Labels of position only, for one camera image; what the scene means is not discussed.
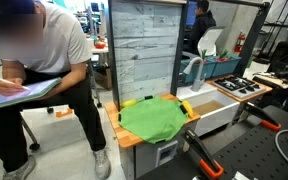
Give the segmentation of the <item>left teal bin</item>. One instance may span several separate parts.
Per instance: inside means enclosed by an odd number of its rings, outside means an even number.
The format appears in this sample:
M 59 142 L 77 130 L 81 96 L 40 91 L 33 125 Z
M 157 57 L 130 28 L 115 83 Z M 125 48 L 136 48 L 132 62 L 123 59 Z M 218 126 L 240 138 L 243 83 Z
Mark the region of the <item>left teal bin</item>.
M 199 72 L 199 64 L 195 63 L 191 69 L 191 72 L 189 74 L 184 74 L 183 71 L 187 67 L 189 62 L 190 62 L 189 59 L 184 59 L 181 61 L 180 64 L 180 75 L 183 83 L 192 83 L 195 80 L 197 73 Z M 215 68 L 215 65 L 216 65 L 215 62 L 207 60 L 203 65 L 201 78 L 205 79 L 210 78 Z

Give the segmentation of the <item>white toy sink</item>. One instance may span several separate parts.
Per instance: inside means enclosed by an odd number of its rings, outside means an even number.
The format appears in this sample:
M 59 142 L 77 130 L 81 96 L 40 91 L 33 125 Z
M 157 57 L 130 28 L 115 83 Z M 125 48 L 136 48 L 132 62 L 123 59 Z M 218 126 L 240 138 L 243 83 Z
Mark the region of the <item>white toy sink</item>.
M 238 101 L 208 83 L 204 83 L 197 92 L 192 91 L 190 86 L 179 87 L 176 96 L 180 100 L 187 100 L 201 116 L 193 128 L 198 136 L 230 123 L 240 106 Z

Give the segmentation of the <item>red fire extinguisher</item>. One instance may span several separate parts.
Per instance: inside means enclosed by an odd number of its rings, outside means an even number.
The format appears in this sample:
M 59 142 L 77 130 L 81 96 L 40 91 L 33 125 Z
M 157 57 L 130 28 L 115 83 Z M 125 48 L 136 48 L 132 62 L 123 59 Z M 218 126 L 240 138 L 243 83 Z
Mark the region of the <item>red fire extinguisher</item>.
M 239 34 L 239 37 L 237 39 L 235 50 L 234 50 L 236 53 L 241 52 L 241 49 L 242 49 L 244 42 L 245 42 L 245 39 L 246 39 L 245 33 L 243 31 L 241 31 Z

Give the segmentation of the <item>blue computer monitor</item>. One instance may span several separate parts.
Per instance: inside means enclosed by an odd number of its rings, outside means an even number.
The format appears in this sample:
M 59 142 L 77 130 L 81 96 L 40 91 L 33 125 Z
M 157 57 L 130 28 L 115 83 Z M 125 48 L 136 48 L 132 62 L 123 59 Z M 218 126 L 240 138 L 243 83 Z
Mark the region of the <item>blue computer monitor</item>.
M 188 12 L 187 12 L 187 18 L 186 18 L 186 25 L 187 26 L 193 26 L 196 18 L 195 9 L 196 9 L 197 3 L 195 1 L 189 2 Z

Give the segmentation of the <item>teal bin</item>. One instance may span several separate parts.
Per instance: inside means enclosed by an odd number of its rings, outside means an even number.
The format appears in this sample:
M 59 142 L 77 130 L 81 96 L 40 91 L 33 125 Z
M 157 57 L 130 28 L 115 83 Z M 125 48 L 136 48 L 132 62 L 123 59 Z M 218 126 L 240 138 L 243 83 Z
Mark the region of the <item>teal bin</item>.
M 181 61 L 180 64 L 180 75 L 183 83 L 192 83 L 195 80 L 197 73 L 199 72 L 199 64 L 195 63 L 191 69 L 191 72 L 189 74 L 184 74 L 183 71 L 187 67 L 189 62 L 190 62 L 189 59 L 184 59 Z M 203 65 L 201 78 L 205 79 L 210 78 L 215 68 L 215 65 L 216 65 L 215 62 L 207 60 Z
M 228 57 L 224 58 L 220 58 L 218 56 L 210 56 L 207 57 L 206 60 L 215 64 L 212 76 L 217 77 L 232 74 L 241 58 L 239 56 L 233 55 L 229 55 Z

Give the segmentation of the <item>right teal bin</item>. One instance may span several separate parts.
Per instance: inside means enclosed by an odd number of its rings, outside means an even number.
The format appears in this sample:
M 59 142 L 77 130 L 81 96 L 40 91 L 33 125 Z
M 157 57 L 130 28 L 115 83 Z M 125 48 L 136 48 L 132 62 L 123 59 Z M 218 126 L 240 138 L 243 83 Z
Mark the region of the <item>right teal bin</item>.
M 229 55 L 228 57 L 224 58 L 220 58 L 218 56 L 210 56 L 207 57 L 206 60 L 215 64 L 212 76 L 217 77 L 232 74 L 241 58 L 239 56 L 233 55 Z

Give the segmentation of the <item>yellow toy corn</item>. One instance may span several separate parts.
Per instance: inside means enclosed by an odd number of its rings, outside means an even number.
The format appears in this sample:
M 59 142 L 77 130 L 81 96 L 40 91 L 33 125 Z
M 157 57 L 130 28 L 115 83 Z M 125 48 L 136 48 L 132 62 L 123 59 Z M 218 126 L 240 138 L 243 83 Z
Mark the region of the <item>yellow toy corn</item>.
M 194 117 L 194 111 L 191 107 L 191 104 L 189 103 L 189 101 L 182 101 L 182 105 L 184 106 L 185 110 L 187 111 L 187 114 L 190 118 Z

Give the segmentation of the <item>tablet with green cover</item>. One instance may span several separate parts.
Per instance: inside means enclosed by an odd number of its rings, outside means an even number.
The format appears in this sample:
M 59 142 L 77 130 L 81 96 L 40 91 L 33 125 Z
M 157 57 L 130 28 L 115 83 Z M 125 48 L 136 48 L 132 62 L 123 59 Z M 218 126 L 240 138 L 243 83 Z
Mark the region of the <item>tablet with green cover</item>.
M 61 82 L 60 78 L 54 78 L 28 85 L 31 90 L 25 90 L 12 96 L 0 95 L 0 108 L 40 98 Z

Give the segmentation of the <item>grey wood backsplash panel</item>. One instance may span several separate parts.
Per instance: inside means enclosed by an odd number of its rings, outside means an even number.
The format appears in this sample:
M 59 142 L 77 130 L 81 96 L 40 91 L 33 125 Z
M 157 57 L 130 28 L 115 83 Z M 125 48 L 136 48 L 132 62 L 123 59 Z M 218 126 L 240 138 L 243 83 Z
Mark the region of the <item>grey wood backsplash panel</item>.
M 168 93 L 182 6 L 144 0 L 113 0 L 112 30 L 119 99 Z

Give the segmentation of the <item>seated person white shirt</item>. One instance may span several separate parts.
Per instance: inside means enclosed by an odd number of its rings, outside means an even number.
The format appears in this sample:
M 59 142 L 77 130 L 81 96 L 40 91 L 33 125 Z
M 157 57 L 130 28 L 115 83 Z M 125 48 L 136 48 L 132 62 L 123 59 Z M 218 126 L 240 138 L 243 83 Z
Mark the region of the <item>seated person white shirt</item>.
M 3 180 L 25 180 L 36 161 L 27 152 L 22 111 L 65 104 L 81 123 L 97 180 L 111 174 L 106 140 L 90 90 L 90 46 L 69 10 L 40 0 L 0 0 L 0 159 Z

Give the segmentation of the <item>person in black hoodie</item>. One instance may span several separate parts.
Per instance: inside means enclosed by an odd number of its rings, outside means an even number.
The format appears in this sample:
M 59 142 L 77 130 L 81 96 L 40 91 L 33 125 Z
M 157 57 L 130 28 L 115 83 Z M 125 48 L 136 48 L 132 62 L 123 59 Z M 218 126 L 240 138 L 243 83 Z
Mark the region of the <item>person in black hoodie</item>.
M 205 32 L 216 25 L 208 0 L 198 0 L 195 9 L 195 22 L 188 40 L 188 51 L 197 54 L 198 43 Z

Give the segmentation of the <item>far black orange clamp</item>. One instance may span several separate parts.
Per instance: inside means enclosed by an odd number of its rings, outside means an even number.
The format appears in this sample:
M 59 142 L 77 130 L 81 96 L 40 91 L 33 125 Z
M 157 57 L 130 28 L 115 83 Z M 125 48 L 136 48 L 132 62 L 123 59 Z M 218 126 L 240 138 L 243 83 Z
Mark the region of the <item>far black orange clamp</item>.
M 251 102 L 247 102 L 244 105 L 244 110 L 251 115 L 255 115 L 256 117 L 260 118 L 261 124 L 268 129 L 279 131 L 282 127 L 282 125 L 275 121 L 272 116 L 270 116 L 263 109 Z

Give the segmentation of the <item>white stylus pen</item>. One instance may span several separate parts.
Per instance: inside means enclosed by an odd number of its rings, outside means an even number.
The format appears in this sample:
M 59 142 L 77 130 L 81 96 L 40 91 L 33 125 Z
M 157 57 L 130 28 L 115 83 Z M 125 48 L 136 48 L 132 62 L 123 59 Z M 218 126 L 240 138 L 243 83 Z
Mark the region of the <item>white stylus pen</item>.
M 14 82 L 11 82 L 11 81 L 8 81 L 8 80 L 2 79 L 2 78 L 0 78 L 0 81 L 2 81 L 4 83 L 16 85 Z M 26 87 L 26 86 L 21 86 L 21 87 L 25 90 L 31 90 L 29 87 Z

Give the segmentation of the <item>grey toy faucet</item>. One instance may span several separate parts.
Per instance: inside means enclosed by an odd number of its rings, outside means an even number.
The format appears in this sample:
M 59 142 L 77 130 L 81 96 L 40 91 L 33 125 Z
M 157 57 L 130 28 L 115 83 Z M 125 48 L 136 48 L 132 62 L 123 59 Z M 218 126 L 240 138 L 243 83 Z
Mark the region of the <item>grey toy faucet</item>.
M 194 57 L 189 64 L 186 66 L 186 68 L 183 70 L 184 74 L 189 74 L 192 70 L 192 67 L 195 63 L 199 64 L 199 69 L 198 72 L 196 74 L 196 78 L 193 82 L 193 85 L 191 87 L 191 90 L 193 92 L 198 92 L 201 88 L 201 86 L 203 85 L 203 83 L 205 82 L 204 79 L 201 78 L 201 74 L 203 71 L 203 66 L 204 66 L 204 60 L 201 57 Z

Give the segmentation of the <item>near black orange clamp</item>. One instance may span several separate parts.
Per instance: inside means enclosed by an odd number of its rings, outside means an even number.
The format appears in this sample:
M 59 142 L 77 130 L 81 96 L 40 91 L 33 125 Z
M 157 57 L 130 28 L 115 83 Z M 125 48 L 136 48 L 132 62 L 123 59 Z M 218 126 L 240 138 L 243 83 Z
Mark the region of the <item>near black orange clamp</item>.
M 224 173 L 224 168 L 212 157 L 198 135 L 190 128 L 182 133 L 185 142 L 200 156 L 199 165 L 206 175 L 218 179 Z

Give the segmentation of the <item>yellow toy banana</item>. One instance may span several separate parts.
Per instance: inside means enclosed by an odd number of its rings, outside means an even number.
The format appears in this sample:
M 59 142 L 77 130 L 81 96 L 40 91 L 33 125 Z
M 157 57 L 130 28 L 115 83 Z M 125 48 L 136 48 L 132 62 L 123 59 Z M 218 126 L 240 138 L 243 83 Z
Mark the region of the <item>yellow toy banana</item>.
M 122 108 L 126 108 L 126 107 L 129 107 L 129 106 L 133 106 L 135 104 L 138 103 L 138 100 L 137 99 L 132 99 L 132 100 L 127 100 L 127 101 L 124 101 L 120 104 L 120 106 Z

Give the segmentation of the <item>black orange clamp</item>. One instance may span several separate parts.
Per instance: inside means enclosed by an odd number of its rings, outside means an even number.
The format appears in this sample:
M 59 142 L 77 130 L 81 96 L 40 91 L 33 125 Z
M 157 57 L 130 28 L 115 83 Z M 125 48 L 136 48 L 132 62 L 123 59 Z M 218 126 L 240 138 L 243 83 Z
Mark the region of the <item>black orange clamp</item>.
M 218 179 L 224 173 L 224 168 L 212 157 L 198 135 L 190 128 L 182 133 L 185 142 L 200 156 L 199 165 L 206 175 Z
M 261 124 L 268 129 L 279 131 L 282 127 L 282 125 L 275 121 L 272 116 L 270 116 L 263 109 L 251 102 L 247 102 L 244 105 L 244 110 L 251 115 L 255 115 L 256 117 L 260 118 Z

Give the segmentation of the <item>toy gas stove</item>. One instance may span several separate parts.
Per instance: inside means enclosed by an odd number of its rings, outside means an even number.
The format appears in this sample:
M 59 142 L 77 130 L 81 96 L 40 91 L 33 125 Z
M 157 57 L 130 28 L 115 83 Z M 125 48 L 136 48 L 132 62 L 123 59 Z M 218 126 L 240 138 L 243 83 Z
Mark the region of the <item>toy gas stove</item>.
M 265 90 L 265 87 L 262 85 L 247 78 L 236 76 L 217 79 L 213 84 L 240 99 L 250 97 Z

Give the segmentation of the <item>green towel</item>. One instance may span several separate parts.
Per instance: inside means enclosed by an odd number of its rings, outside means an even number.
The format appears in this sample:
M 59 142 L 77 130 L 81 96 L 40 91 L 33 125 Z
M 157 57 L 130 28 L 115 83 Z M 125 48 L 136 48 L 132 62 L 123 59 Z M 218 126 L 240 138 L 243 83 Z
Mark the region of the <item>green towel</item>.
M 118 122 L 143 141 L 156 144 L 174 138 L 188 118 L 181 101 L 153 97 L 123 108 Z

